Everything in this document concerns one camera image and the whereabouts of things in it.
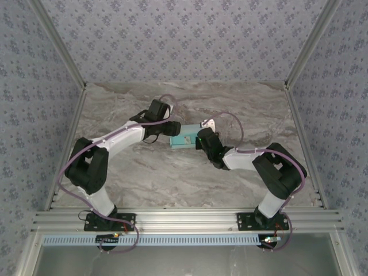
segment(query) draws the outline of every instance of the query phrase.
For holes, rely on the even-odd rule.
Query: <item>white arm segment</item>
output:
[[[225,154],[223,161],[230,170],[241,168],[244,170],[256,171],[252,161],[262,154],[262,152],[240,154],[233,148]],[[279,211],[284,202],[285,200],[274,196],[270,191],[268,191],[262,202],[258,205],[258,210],[269,219]]]
[[[128,125],[137,124],[134,121],[128,121],[122,127],[116,129],[113,132],[118,131],[119,129],[126,128]],[[95,138],[92,141],[98,141],[104,139],[105,137],[109,136],[111,133],[107,135],[103,135],[99,138]],[[129,147],[132,144],[138,143],[142,141],[144,138],[144,128],[141,126],[136,126],[134,128],[128,129],[127,131],[123,131],[108,141],[104,141],[101,144],[97,145],[100,148],[106,148],[109,152],[109,160],[114,157],[115,154],[122,151],[124,148]],[[114,209],[114,203],[109,198],[109,195],[106,192],[105,185],[101,187],[96,193],[94,194],[87,194],[81,187],[78,187],[78,190],[86,197],[89,203],[92,204],[93,208],[99,211],[104,216],[108,216]]]
[[[274,196],[268,191],[262,202],[258,205],[258,210],[269,219],[280,210],[284,202],[285,200]]]
[[[137,124],[134,121],[128,121],[125,125],[119,127],[118,129],[103,135],[99,138],[92,139],[93,142],[104,139],[105,137],[111,135],[111,133],[116,132],[120,129],[124,129],[129,125]],[[102,142],[97,145],[99,148],[106,148],[109,152],[109,160],[115,156],[118,152],[122,151],[124,148],[129,147],[132,144],[141,142],[144,138],[144,128],[142,126],[136,126],[134,128],[130,128],[127,131],[123,131],[120,134],[117,134],[110,138],[107,141]]]
[[[105,185],[94,194],[87,194],[81,187],[77,188],[86,197],[87,201],[91,203],[93,209],[106,217],[111,214],[115,206],[106,192]]]
[[[256,171],[255,167],[252,164],[252,161],[257,156],[262,154],[263,154],[262,152],[255,152],[251,154],[240,154],[236,152],[234,148],[232,148],[224,155],[223,161],[229,170],[241,168],[243,170]]]

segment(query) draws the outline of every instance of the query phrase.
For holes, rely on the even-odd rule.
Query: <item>connector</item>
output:
[[[276,243],[281,240],[281,237],[266,237],[264,240],[261,240],[265,243]]]

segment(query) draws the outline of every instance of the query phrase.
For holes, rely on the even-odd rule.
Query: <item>black mounting plate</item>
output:
[[[131,223],[136,223],[136,214],[133,213],[117,213],[116,218],[120,220],[127,220]],[[101,227],[99,222],[101,218],[95,213],[90,213],[86,216],[85,221],[85,231],[86,232],[99,232],[99,231],[112,231],[112,232],[125,232],[125,227],[123,223],[114,222],[111,228],[106,229],[106,227]],[[128,232],[133,232],[134,229],[129,224],[125,224],[126,230]]]
[[[255,221],[254,212],[236,214],[237,228],[239,231],[265,231],[265,230],[279,231],[280,228],[278,228],[276,224],[280,225],[283,230],[289,230],[289,222],[287,220],[288,219],[286,218],[286,216],[277,213],[274,217],[273,223],[266,229],[264,227],[261,227]]]

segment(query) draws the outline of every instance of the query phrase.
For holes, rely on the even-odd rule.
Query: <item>metal rail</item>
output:
[[[79,118],[81,117],[81,114],[82,114],[85,99],[86,99],[86,90],[82,89],[82,91],[80,92],[75,110],[74,110],[74,114],[73,114],[73,118],[72,118],[72,121],[71,121],[71,124],[70,124],[70,127],[69,127],[68,135],[66,137],[66,141],[65,141],[65,144],[64,144],[64,147],[63,147],[62,156],[60,157],[60,161],[57,164],[56,172],[55,172],[55,175],[54,175],[52,183],[51,183],[51,187],[50,187],[50,190],[49,190],[49,195],[47,197],[45,208],[44,208],[45,210],[50,209],[51,204],[53,203],[54,196],[57,195],[57,191],[58,191],[58,186],[56,184],[56,178],[58,177],[57,174],[62,169],[64,164],[66,164],[67,161],[69,160],[69,154],[70,154],[70,151],[71,151],[72,142],[73,142],[73,139],[74,139],[76,128],[78,126]]]
[[[78,213],[84,209],[53,209],[38,212],[34,218],[32,231],[37,233],[83,232],[84,221]],[[236,214],[253,212],[250,208],[220,209],[119,209],[121,213],[136,213],[136,226],[146,234],[223,234],[237,230]],[[337,210],[323,208],[286,208],[285,212],[293,222],[295,233],[331,233],[343,231],[344,226]],[[247,233],[270,233],[272,231],[247,231]]]
[[[49,39],[51,40],[58,54],[60,55],[65,66],[67,67],[71,77],[73,78],[75,83],[79,86],[79,88],[83,89],[85,87],[85,82],[82,78],[82,75],[80,74],[73,58],[68,52],[68,49],[65,46],[65,43],[62,40],[60,34],[57,32],[55,26],[53,25],[53,22],[49,14],[47,13],[44,5],[41,3],[40,0],[28,0],[28,3],[33,9],[41,26],[46,31]]]
[[[311,147],[309,146],[308,139],[306,138],[306,133],[303,127],[303,123],[301,121],[299,111],[297,109],[297,105],[295,103],[293,93],[288,88],[285,88],[285,93],[286,93],[287,101],[289,102],[290,111],[292,113],[295,126],[297,128],[297,133],[299,136],[301,148],[303,150],[305,162],[308,167],[309,176],[312,179],[313,187],[318,190],[322,206],[325,209],[327,209],[328,208],[327,198],[324,193],[323,185],[321,183],[321,179],[320,179],[320,176],[317,170],[315,160],[312,155],[312,151],[310,149]]]
[[[318,16],[313,29],[309,33],[309,36],[304,43],[303,48],[301,49],[296,61],[294,62],[289,75],[286,78],[288,88],[291,89],[295,85],[299,75],[302,73],[309,57],[315,50],[318,41],[322,37],[330,20],[338,9],[341,1],[342,0],[327,0],[322,11],[320,12],[320,15]]]

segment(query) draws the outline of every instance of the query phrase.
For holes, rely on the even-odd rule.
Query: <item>floral wallpaper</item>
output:
[[[0,1],[0,275],[49,193],[79,89],[26,0]]]
[[[87,82],[286,79],[325,0],[42,0]]]
[[[368,2],[343,0],[293,87],[331,208],[368,275]]]

